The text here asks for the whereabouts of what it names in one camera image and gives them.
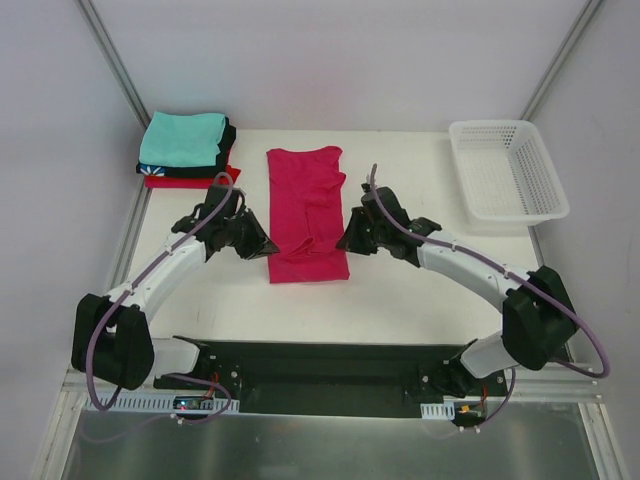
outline turquoise towel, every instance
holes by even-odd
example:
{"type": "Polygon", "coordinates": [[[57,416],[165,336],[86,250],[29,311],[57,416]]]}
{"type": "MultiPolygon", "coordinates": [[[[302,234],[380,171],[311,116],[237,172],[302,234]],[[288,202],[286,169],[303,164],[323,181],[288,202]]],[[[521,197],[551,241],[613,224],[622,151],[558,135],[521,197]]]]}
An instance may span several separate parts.
{"type": "Polygon", "coordinates": [[[140,163],[178,168],[215,166],[224,127],[221,113],[155,112],[140,145],[140,163]]]}

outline red cloth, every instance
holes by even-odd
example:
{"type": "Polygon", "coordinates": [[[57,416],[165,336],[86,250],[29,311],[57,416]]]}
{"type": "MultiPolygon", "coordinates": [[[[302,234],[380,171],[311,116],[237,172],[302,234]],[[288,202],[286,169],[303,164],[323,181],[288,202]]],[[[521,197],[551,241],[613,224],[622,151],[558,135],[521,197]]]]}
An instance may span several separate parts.
{"type": "MultiPolygon", "coordinates": [[[[231,165],[227,165],[227,173],[231,175],[233,183],[236,183],[237,178],[240,176],[239,168],[233,168],[231,165]]],[[[156,177],[153,175],[147,175],[144,177],[144,186],[147,188],[202,188],[207,189],[213,183],[213,178],[171,178],[171,177],[156,177]]],[[[227,185],[226,178],[220,179],[221,185],[227,185]]]]}
{"type": "Polygon", "coordinates": [[[267,152],[271,239],[280,254],[269,257],[271,283],[326,282],[349,278],[347,256],[336,249],[344,234],[339,171],[342,150],[267,152]]]}

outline perforated basket bottom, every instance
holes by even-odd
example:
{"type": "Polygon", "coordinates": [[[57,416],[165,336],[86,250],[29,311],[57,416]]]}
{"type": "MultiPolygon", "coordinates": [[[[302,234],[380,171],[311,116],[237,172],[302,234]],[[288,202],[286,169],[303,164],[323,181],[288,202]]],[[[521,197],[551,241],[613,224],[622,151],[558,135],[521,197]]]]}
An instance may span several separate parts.
{"type": "Polygon", "coordinates": [[[476,215],[528,215],[518,178],[504,148],[458,152],[458,173],[476,215]]]}

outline white laundry basket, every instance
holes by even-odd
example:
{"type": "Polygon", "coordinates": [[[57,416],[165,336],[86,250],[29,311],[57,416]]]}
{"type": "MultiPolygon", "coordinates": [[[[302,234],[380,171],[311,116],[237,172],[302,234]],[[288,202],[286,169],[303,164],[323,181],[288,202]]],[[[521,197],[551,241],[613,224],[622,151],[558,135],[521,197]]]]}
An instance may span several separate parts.
{"type": "Polygon", "coordinates": [[[472,230],[513,230],[569,213],[553,162],[532,123],[455,122],[449,134],[472,230]]]}

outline white table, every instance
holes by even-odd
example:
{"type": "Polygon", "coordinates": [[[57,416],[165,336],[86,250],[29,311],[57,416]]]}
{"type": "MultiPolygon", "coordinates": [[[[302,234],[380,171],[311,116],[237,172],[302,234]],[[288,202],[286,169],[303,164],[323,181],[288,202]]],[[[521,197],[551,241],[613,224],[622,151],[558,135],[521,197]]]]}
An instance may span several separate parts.
{"type": "MultiPolygon", "coordinates": [[[[360,205],[360,184],[374,162],[411,218],[423,216],[506,263],[537,268],[526,229],[519,236],[480,237],[466,231],[447,134],[399,132],[239,131],[230,163],[238,186],[269,232],[266,152],[272,148],[344,150],[341,170],[345,226],[360,205]]],[[[151,194],[132,268],[153,255],[171,226],[204,200],[205,190],[151,194]]],[[[395,344],[464,344],[501,328],[483,299],[436,273],[395,260],[386,251],[348,254],[351,278],[329,283],[270,285],[266,259],[244,261],[231,248],[186,279],[153,319],[154,337],[395,344]]]]}

